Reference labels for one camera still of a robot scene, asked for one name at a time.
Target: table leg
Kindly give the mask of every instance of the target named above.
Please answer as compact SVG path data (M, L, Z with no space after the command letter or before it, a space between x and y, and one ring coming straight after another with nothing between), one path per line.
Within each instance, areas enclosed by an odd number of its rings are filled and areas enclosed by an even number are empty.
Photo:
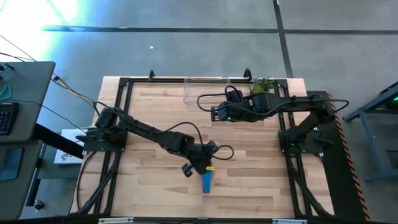
M39 124L35 125L32 139L42 140L44 143L60 149L69 155L75 156L79 159L83 158L83 146L62 137Z

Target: concrete floor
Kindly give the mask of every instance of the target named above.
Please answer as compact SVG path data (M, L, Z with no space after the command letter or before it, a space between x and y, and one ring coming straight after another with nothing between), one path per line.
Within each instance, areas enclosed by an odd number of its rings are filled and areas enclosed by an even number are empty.
M279 4L286 29L398 29L397 1L279 0ZM98 97L103 76L148 75L150 69L165 76L240 77L249 67L255 76L286 77L278 34L40 31L45 25L276 29L271 0L8 1L0 12L0 34L37 60L55 61L55 73L92 99ZM329 90L335 98L350 100L340 117L397 81L396 35L286 35L286 39L294 77L304 78L308 90ZM0 49L24 56L1 39ZM45 105L78 126L91 124L92 108L53 83ZM39 123L54 131L72 128L46 110ZM359 120L343 126L359 177L375 171ZM398 179L361 186L372 220L396 223ZM66 214L73 187L73 180L44 182L38 198L48 206L38 213L25 209L22 217Z

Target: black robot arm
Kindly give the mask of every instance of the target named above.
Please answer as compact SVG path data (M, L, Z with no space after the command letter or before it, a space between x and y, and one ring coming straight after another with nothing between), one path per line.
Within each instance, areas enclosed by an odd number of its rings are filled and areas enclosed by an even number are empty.
M240 90L226 91L226 101L218 106L212 106L212 121L229 121L229 122L256 122L274 116L277 113L309 111L310 114L298 126L292 126L289 130L280 133L281 144L296 145L303 140L307 133L319 124L328 124L335 120L335 111L327 101L344 101L323 99L320 96L292 96L279 97L272 93L261 93L243 97ZM198 97L198 106L200 106L200 98Z
M117 118L119 118L119 122L114 125ZM168 153L188 159L190 164L185 164L182 167L183 173L187 177L192 175L191 168L195 168L199 174L204 174L206 168L211 166L213 154L218 150L214 141L207 144L203 144L201 141L197 144L195 138L190 135L177 131L161 131L124 114L120 108L104 108L95 126L104 132L102 138L110 144L117 144L123 131L126 130L159 143L160 147Z

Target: green plant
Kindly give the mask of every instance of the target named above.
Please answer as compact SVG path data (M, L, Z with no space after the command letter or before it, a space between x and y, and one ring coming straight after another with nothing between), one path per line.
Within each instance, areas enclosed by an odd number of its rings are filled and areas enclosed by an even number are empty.
M254 94L267 93L274 88L275 80L270 80L267 78L254 77L252 91Z

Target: wooden tabletop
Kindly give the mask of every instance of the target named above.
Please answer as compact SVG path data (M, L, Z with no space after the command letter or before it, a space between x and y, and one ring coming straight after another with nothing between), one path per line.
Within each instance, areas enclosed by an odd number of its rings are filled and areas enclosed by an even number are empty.
M104 77L99 100L113 106L120 77ZM305 96L303 79L287 79L290 95ZM234 85L249 94L249 84ZM204 93L219 92L200 86ZM183 83L135 83L132 88L129 115L135 119L167 129L182 121L195 123L208 142L229 144L235 155L229 161L213 159L216 168L211 192L201 192L201 178L187 178L181 166L187 160L168 154L157 143L129 134L122 153L114 195L112 216L129 217L219 217L219 218L289 218L294 217L289 190L286 162L279 149L278 116L256 123L211 122L210 114L188 106L183 101ZM126 91L122 96L124 105ZM294 113L299 124L308 113ZM191 126L179 126L174 131L187 133L198 140ZM228 157L228 148L216 154ZM98 185L104 153L89 161L82 177L80 200L83 204ZM308 188L330 213L333 213L328 184L321 160L313 154L303 154ZM103 197L103 210L108 188ZM302 193L298 190L300 208L304 212ZM71 212L76 210L74 200Z

